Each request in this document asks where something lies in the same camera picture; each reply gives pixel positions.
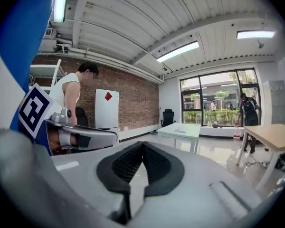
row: ceiling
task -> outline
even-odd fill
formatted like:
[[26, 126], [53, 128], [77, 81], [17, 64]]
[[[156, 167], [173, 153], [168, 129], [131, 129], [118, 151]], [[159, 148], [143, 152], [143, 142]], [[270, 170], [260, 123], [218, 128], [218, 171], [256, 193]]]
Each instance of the ceiling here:
[[[66, 21], [51, 23], [74, 48], [135, 65], [156, 76], [209, 62], [279, 52], [282, 24], [261, 0], [67, 0]], [[272, 39], [237, 40], [237, 31], [276, 30]], [[159, 56], [190, 42], [199, 48], [163, 63]]]

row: brick wall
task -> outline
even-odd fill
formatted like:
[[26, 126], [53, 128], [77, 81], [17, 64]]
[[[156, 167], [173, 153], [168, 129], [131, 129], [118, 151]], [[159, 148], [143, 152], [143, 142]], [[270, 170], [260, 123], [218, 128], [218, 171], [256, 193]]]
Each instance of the brick wall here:
[[[32, 64], [57, 64], [62, 59], [64, 72], [74, 73], [83, 60], [56, 57], [36, 56]], [[81, 85], [80, 98], [77, 106], [82, 107], [89, 120], [89, 126], [94, 127], [94, 108], [96, 89], [107, 89], [119, 92], [119, 128], [135, 129], [158, 124], [159, 93], [158, 85], [124, 71], [98, 65], [99, 80], [95, 85]], [[36, 78], [40, 86], [50, 86], [51, 80]]]

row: white sleeveless shirt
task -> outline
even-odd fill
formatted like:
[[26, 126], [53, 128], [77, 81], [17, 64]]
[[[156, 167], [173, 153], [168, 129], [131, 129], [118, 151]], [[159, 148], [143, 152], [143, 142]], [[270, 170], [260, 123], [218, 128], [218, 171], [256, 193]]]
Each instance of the white sleeveless shirt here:
[[62, 85], [64, 83], [72, 82], [72, 81], [76, 81], [79, 83], [79, 80], [78, 80], [78, 77], [76, 76], [76, 74], [70, 73], [67, 76], [64, 76], [62, 79], [60, 79], [57, 82], [57, 84], [55, 84], [52, 87], [52, 89], [49, 93], [49, 96], [53, 100], [55, 100], [59, 105], [61, 105], [62, 107], [65, 107], [65, 94], [63, 93]]

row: window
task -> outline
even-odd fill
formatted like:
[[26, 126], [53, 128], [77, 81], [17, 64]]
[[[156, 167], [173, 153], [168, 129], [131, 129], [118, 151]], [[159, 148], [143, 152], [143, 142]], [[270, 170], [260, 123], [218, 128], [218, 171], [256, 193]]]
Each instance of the window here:
[[253, 69], [234, 70], [180, 81], [184, 123], [234, 126], [239, 114], [240, 94], [260, 105], [257, 77]]

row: black hair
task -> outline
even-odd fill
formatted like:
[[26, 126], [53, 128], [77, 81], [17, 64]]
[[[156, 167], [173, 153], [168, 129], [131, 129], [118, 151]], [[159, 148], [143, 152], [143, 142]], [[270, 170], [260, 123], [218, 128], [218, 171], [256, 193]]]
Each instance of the black hair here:
[[95, 63], [86, 62], [79, 66], [77, 72], [83, 73], [89, 70], [91, 73], [99, 74], [98, 67]]

